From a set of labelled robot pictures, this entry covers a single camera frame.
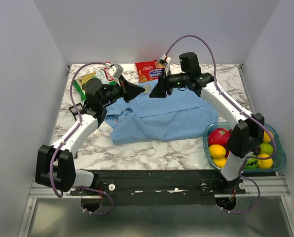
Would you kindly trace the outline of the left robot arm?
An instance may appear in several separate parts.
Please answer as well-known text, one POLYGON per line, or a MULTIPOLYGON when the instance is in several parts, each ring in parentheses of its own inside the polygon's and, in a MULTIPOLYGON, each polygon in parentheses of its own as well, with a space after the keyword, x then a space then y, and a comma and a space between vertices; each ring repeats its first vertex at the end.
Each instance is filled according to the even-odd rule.
POLYGON ((128 82, 124 77, 116 84, 104 84, 98 78, 88 80, 84 85, 86 100, 78 119, 64 136, 52 145, 42 145, 37 153, 35 181, 40 185, 53 188, 54 192, 68 192, 71 188, 81 187, 88 194, 98 191, 98 182, 91 171, 76 169, 74 157, 90 134, 105 120, 107 106, 122 98, 130 102, 145 89, 128 82))

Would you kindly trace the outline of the light blue shirt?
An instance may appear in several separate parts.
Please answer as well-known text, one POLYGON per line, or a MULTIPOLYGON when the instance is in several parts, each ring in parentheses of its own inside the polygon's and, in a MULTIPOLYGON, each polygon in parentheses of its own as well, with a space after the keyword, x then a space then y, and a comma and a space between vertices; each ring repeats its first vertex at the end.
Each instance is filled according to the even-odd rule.
POLYGON ((108 106, 105 122, 113 129, 113 144, 123 145, 199 138, 218 118, 217 110, 194 92, 174 89, 166 98, 142 93, 129 103, 119 99, 108 106))

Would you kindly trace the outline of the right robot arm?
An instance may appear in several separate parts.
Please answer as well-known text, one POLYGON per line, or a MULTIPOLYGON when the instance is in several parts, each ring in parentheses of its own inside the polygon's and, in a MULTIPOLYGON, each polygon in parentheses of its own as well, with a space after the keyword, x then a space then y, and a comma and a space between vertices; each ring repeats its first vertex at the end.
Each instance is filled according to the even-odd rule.
POLYGON ((229 156, 220 171, 222 178, 216 181, 217 190, 226 194, 234 188, 246 158, 263 142, 264 117, 241 107, 220 88, 213 75, 202 73, 195 53, 183 53, 179 60, 182 70, 179 74, 171 73, 170 57, 163 55, 156 61, 161 74, 149 96, 166 98, 175 88, 185 87, 209 102, 228 122, 232 130, 227 142, 229 156))

